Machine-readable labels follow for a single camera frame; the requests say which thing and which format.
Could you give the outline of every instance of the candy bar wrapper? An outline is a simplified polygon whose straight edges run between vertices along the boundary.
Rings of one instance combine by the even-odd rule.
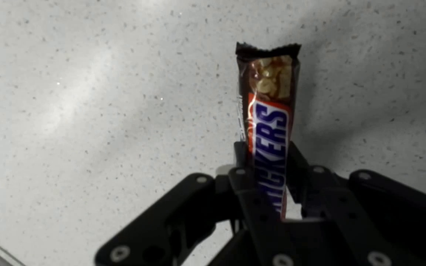
[[[301,46],[261,50],[237,44],[248,164],[285,220],[288,154],[295,115]]]

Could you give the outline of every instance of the white countertop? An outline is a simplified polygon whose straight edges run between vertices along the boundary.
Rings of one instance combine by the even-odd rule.
[[[0,245],[94,265],[189,173],[233,163],[236,41],[304,44],[294,138],[311,163],[426,192],[426,2],[0,0]]]

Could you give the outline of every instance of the screw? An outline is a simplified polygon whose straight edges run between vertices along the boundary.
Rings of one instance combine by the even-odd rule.
[[[322,174],[322,173],[326,173],[326,169],[325,167],[314,167],[314,172]]]
[[[131,248],[128,245],[119,245],[112,251],[112,262],[121,263],[126,260],[131,254]]]
[[[360,179],[363,179],[363,180],[371,180],[371,179],[372,179],[372,174],[371,174],[371,173],[366,173],[366,172],[362,172],[359,176],[360,176]]]
[[[274,266],[294,266],[294,260],[288,254],[277,254],[273,259]]]
[[[246,174],[246,170],[245,170],[245,169],[237,169],[237,174],[239,174],[239,176],[245,176],[245,174]]]
[[[393,266],[391,257],[381,251],[372,251],[368,256],[368,262],[371,262],[372,266]]]
[[[209,180],[209,179],[205,177],[205,176],[199,176],[199,177],[197,177],[197,182],[199,182],[199,183],[206,183],[208,180]]]

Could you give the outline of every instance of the white speckled surface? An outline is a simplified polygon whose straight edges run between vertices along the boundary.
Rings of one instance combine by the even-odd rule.
[[[304,44],[295,138],[313,163],[426,192],[426,2],[0,0],[0,244],[92,265],[186,174],[231,163],[243,40]]]

